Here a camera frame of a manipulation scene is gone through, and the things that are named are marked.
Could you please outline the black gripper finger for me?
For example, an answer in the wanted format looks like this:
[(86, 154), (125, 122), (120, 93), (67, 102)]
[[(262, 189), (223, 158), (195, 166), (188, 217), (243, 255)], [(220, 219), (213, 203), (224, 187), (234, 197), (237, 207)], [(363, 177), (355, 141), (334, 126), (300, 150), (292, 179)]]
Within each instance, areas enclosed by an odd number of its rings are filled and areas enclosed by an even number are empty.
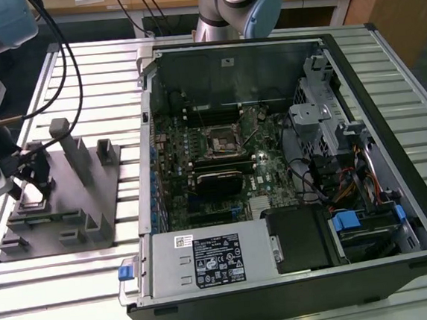
[(9, 195), (13, 197), (15, 201), (19, 201), (22, 197), (22, 187), (13, 181), (14, 178), (20, 180), (21, 182), (25, 182), (24, 175), (24, 164), (19, 164), (16, 168), (11, 167), (7, 169), (7, 177), (12, 180), (12, 187), (10, 188)]
[(53, 178), (50, 176), (51, 167), (48, 162), (49, 154), (41, 150), (29, 158), (22, 168), (22, 177), (33, 184), (43, 196), (50, 196), (53, 188)]

